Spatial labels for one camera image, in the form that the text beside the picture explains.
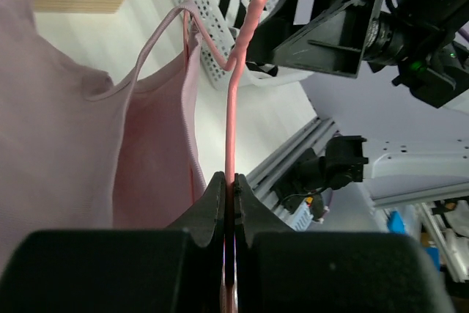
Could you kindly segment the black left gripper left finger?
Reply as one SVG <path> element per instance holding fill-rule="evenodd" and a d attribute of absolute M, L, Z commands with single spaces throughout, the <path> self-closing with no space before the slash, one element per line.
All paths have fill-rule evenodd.
<path fill-rule="evenodd" d="M 226 182 L 159 230 L 38 231 L 1 277 L 3 312 L 219 312 Z"/>

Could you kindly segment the black white striped tank top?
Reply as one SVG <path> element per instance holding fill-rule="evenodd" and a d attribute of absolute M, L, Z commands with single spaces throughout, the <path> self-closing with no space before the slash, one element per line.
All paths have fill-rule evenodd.
<path fill-rule="evenodd" d="M 222 18 L 226 21 L 229 32 L 236 40 L 241 26 L 244 24 L 247 7 L 250 0 L 216 0 L 218 8 L 221 11 Z M 246 67 L 258 79 L 276 77 L 278 75 L 278 66 L 247 61 Z"/>

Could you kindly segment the mauve pink tank top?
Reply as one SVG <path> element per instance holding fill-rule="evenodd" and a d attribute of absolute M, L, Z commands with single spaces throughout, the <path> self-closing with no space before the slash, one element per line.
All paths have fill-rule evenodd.
<path fill-rule="evenodd" d="M 1 0 L 1 263 L 41 229 L 158 229 L 202 197 L 195 137 L 203 39 L 146 78 L 172 9 L 114 84 L 41 37 L 32 0 Z"/>

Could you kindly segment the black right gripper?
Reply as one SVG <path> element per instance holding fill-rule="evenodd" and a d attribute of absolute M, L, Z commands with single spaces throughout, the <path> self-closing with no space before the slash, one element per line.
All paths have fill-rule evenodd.
<path fill-rule="evenodd" d="M 256 28 L 246 60 L 356 78 L 382 2 L 314 0 L 311 20 L 294 24 L 298 0 L 278 0 Z"/>

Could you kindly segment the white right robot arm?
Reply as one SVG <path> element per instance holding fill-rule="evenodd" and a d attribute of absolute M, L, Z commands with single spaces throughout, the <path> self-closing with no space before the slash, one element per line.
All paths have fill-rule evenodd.
<path fill-rule="evenodd" d="M 295 21 L 307 20 L 313 0 L 300 0 Z M 436 109 L 411 96 L 403 86 L 392 87 L 397 69 L 387 67 L 373 74 L 366 63 L 358 78 L 314 73 L 299 81 L 302 93 L 321 119 L 332 118 L 343 135 L 362 135 L 375 141 L 417 142 L 446 151 L 444 144 L 468 145 L 468 115 L 446 108 Z M 363 184 L 373 199 L 468 183 L 468 161 L 458 167 L 463 176 L 438 173 L 417 176 L 407 172 L 397 176 L 366 180 Z"/>

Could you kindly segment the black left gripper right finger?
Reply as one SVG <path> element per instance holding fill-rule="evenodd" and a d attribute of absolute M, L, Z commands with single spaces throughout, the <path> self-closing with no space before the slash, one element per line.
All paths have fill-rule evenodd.
<path fill-rule="evenodd" d="M 296 232 L 234 182 L 240 312 L 452 312 L 429 255 L 411 237 Z"/>

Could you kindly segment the pink wire hanger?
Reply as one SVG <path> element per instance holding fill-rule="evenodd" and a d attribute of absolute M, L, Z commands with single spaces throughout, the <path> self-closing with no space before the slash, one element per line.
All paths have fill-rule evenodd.
<path fill-rule="evenodd" d="M 200 33 L 205 39 L 210 52 L 218 65 L 231 73 L 226 102 L 226 142 L 225 142 L 225 178 L 226 198 L 224 211 L 224 311 L 235 310 L 235 233 L 234 233 L 234 184 L 235 184 L 235 142 L 237 124 L 237 89 L 242 77 L 247 49 L 259 24 L 260 15 L 267 0 L 251 0 L 245 20 L 230 55 L 225 59 L 215 46 L 205 29 L 199 11 L 193 0 L 184 0 L 180 4 L 184 11 L 189 12 Z"/>

